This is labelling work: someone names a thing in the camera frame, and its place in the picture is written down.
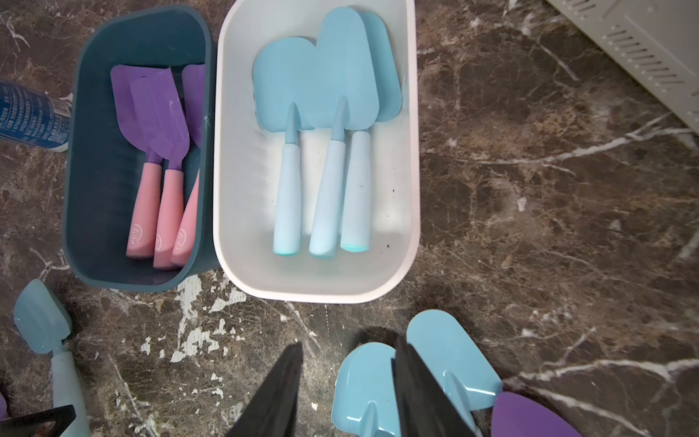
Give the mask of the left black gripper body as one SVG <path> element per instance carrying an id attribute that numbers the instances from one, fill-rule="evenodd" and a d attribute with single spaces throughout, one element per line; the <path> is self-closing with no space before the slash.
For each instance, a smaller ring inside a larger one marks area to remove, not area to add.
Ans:
<path id="1" fill-rule="evenodd" d="M 73 405 L 33 413 L 1 422 L 1 437 L 50 436 L 65 433 L 76 419 Z"/>

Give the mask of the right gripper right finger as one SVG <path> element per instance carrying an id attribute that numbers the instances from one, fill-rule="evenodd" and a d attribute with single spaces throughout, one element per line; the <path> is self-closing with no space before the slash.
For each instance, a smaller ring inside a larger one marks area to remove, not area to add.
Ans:
<path id="1" fill-rule="evenodd" d="M 404 336 L 396 340 L 392 375 L 402 436 L 469 436 L 442 387 Z"/>

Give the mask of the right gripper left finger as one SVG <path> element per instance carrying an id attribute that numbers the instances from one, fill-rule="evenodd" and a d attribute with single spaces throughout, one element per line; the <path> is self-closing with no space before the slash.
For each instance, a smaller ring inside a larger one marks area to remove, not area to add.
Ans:
<path id="1" fill-rule="evenodd" d="M 293 436 L 302 362 L 302 345 L 287 346 L 226 436 Z"/>

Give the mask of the blue shovel vertical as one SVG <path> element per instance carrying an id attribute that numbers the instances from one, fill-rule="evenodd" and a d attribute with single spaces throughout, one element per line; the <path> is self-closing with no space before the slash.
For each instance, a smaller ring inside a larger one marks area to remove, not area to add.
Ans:
<path id="1" fill-rule="evenodd" d="M 357 436 L 400 436 L 392 360 L 396 351 L 380 342 L 354 349 L 342 362 L 335 384 L 331 419 Z"/>

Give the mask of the square purple shovel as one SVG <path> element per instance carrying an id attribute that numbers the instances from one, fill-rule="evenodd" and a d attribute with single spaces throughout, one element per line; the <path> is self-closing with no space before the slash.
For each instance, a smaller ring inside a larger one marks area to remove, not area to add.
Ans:
<path id="1" fill-rule="evenodd" d="M 137 120 L 150 149 L 167 160 L 153 266 L 156 269 L 175 269 L 177 265 L 172 261 L 172 253 L 184 213 L 182 163 L 189 152 L 189 129 L 169 68 L 135 80 L 130 90 Z"/>

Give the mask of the dark teal storage box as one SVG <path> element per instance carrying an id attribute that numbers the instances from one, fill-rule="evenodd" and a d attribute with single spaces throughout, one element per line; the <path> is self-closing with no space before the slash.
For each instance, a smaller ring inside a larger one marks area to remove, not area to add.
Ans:
<path id="1" fill-rule="evenodd" d="M 116 65 L 206 66 L 204 144 L 185 158 L 185 191 L 200 184 L 196 240 L 187 264 L 171 271 L 126 255 L 138 188 L 137 151 L 118 129 L 109 73 Z M 63 215 L 64 251 L 76 276 L 103 289 L 162 292 L 220 263 L 213 241 L 216 44 L 205 18 L 188 5 L 164 5 L 107 21 L 85 43 L 74 81 Z"/>

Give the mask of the round purple shovel pink handle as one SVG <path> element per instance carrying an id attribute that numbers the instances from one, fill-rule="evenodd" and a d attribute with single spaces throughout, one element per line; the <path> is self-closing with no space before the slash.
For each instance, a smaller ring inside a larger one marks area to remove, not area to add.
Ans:
<path id="1" fill-rule="evenodd" d="M 0 421 L 3 421 L 7 418 L 8 418 L 7 401 L 5 400 L 5 397 L 0 394 Z"/>

